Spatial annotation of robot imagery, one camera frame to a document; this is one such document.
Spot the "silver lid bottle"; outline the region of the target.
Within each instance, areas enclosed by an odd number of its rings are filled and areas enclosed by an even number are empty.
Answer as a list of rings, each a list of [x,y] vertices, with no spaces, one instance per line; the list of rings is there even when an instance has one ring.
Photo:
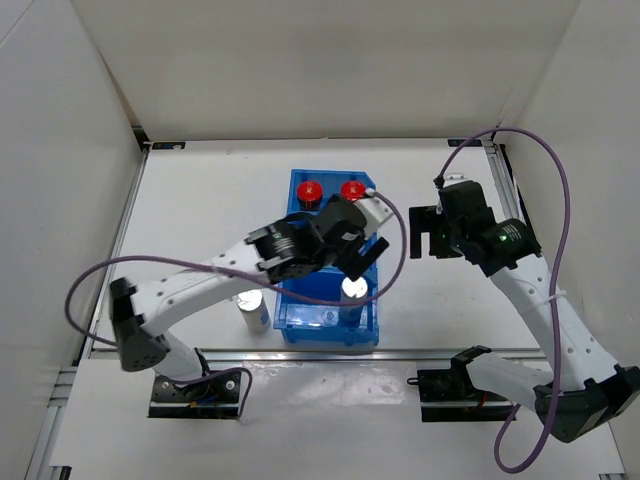
[[[269,329],[271,317],[260,290],[239,293],[235,302],[250,332],[262,334]]]
[[[368,283],[365,278],[351,280],[345,277],[341,283],[341,301],[346,306],[339,308],[339,319],[347,325],[358,325],[361,320],[363,305],[355,305],[368,294]]]

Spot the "red lid jar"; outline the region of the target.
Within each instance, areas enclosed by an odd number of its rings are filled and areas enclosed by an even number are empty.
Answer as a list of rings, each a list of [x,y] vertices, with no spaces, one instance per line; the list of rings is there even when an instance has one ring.
[[[322,185],[314,180],[302,181],[296,188],[296,198],[302,211],[316,211],[323,200]]]
[[[340,195],[350,202],[355,202],[365,196],[366,190],[367,187],[362,182],[349,180],[342,184]]]

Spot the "silver lid bottle front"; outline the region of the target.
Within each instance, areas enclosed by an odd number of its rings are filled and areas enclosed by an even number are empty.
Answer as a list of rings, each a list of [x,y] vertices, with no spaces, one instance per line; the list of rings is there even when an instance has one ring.
[[[269,329],[271,317],[260,290],[239,293],[235,302],[250,332],[262,334]]]

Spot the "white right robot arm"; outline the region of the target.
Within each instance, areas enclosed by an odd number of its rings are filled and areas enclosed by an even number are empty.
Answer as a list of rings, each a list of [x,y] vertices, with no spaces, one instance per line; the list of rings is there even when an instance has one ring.
[[[592,336],[552,274],[531,228],[499,222],[475,181],[439,192],[435,206],[409,210],[410,256],[422,256],[422,236],[437,259],[462,257],[480,267],[506,296],[547,357],[544,372],[472,346],[443,370],[421,370],[423,401],[471,401],[489,392],[553,421],[551,434],[570,443],[621,415],[639,396],[639,369],[623,367]]]

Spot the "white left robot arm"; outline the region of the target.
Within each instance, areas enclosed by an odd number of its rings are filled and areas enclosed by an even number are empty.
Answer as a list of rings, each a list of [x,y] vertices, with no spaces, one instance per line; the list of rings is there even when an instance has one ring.
[[[391,216],[373,190],[355,202],[334,195],[318,213],[254,230],[203,264],[184,262],[181,271],[144,284],[113,281],[110,318],[122,369],[152,369],[186,399],[202,398],[210,386],[204,359],[171,333],[175,324],[253,286],[275,287],[328,266],[355,280],[388,247],[383,238],[365,245]]]

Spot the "blue bin front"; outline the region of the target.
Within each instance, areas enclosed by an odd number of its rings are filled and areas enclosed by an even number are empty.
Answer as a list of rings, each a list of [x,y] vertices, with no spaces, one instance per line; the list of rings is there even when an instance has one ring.
[[[345,279],[341,271],[328,267],[305,278],[285,280],[280,287],[318,300],[340,301]],[[341,318],[336,306],[310,304],[278,293],[273,326],[288,343],[328,342],[354,347],[376,346],[379,342],[376,302],[363,306],[355,322]]]

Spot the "aluminium frame rail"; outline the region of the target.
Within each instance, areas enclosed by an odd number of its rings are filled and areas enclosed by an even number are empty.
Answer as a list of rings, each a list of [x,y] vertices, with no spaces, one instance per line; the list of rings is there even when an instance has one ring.
[[[526,208],[522,204],[517,181],[509,162],[506,147],[493,145],[486,148],[492,179],[499,200],[498,219],[518,219],[527,226],[531,226]],[[531,333],[526,322],[521,318],[506,294],[499,290],[494,283],[488,282],[491,297],[485,308],[487,336],[489,346],[499,350],[518,352],[520,358],[531,355],[533,358],[547,357],[552,359],[552,340],[541,346]]]

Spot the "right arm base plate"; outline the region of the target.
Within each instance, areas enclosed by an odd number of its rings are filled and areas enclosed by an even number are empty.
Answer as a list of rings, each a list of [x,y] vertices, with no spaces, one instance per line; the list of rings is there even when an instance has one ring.
[[[406,383],[418,390],[423,423],[504,422],[513,404],[477,389],[462,393],[445,369],[418,370]]]

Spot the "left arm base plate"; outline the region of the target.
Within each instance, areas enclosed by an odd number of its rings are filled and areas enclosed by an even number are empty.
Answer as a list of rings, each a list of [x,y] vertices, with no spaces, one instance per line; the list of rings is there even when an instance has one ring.
[[[150,394],[152,419],[239,420],[253,376],[245,367],[213,370],[212,378],[193,385],[174,385],[157,375]]]

